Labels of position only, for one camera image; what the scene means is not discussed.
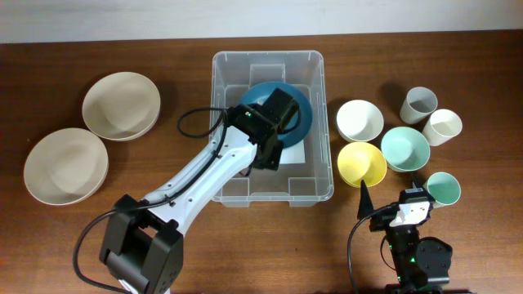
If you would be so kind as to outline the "green plastic cup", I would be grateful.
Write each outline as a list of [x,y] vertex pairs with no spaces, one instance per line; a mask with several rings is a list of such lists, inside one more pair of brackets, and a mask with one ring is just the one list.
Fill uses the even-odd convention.
[[447,172],[432,174],[422,186],[434,199],[434,208],[454,205],[461,197],[461,185]]

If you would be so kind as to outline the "dark blue plastic plate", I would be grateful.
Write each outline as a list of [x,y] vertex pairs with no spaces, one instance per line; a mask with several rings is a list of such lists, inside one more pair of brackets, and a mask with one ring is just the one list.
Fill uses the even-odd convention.
[[278,81],[262,82],[246,91],[241,96],[239,104],[250,105],[258,102],[263,104],[276,88],[289,94],[299,104],[301,113],[299,126],[287,134],[279,135],[279,140],[284,143],[284,148],[287,149],[302,141],[311,129],[313,111],[309,101],[310,92],[307,86]]

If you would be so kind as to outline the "beige plate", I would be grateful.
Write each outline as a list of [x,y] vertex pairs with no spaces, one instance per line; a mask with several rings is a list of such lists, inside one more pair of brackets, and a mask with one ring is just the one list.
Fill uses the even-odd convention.
[[101,138],[134,140],[148,132],[159,118],[159,89],[146,76],[117,72],[97,81],[83,100],[87,128]]
[[29,153],[24,182],[41,203],[64,206],[93,195],[104,183],[109,155],[92,132],[65,128],[45,136]]

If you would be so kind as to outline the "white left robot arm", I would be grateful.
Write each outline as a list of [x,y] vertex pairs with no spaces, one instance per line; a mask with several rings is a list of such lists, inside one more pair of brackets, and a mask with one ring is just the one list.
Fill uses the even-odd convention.
[[121,197],[107,220],[100,260],[120,293],[166,293],[183,266],[184,238],[196,216],[244,169],[275,170],[297,107],[220,109],[212,139],[168,183],[137,201]]

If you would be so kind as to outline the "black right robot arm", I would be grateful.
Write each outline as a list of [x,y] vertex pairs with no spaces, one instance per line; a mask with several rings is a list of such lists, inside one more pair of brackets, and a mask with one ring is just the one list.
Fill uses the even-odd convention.
[[420,238],[418,227],[430,219],[435,199],[424,188],[405,189],[399,199],[373,207],[367,185],[360,182],[359,223],[369,220],[369,230],[384,232],[396,272],[397,284],[386,293],[442,293],[449,283],[453,248],[438,238]]

